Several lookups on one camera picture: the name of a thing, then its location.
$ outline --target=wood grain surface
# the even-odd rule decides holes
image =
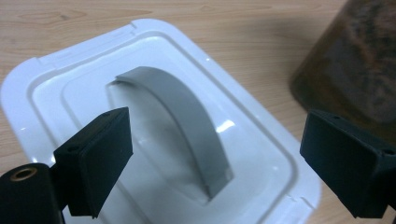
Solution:
[[[29,58],[69,47],[132,20],[154,18],[179,28],[301,140],[306,112],[291,96],[288,82],[344,3],[0,0],[0,80]],[[26,162],[1,112],[0,174]],[[355,219],[324,184],[322,190],[320,206],[308,223],[392,223],[395,217],[389,208],[383,219]]]

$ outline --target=curved gray strip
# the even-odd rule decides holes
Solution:
[[[209,116],[189,88],[153,67],[137,67],[117,80],[146,89],[165,106],[190,145],[209,198],[216,196],[231,180],[232,172]]]

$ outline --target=white plastic lid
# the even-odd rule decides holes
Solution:
[[[197,188],[191,154],[172,117],[147,92],[116,81],[138,66],[182,81],[216,127],[233,179],[212,200]],[[66,223],[304,223],[318,206],[317,175],[300,144],[213,59],[174,26],[132,21],[105,35],[32,58],[7,76],[1,103],[33,162],[97,115],[129,106],[134,155],[98,219]]]

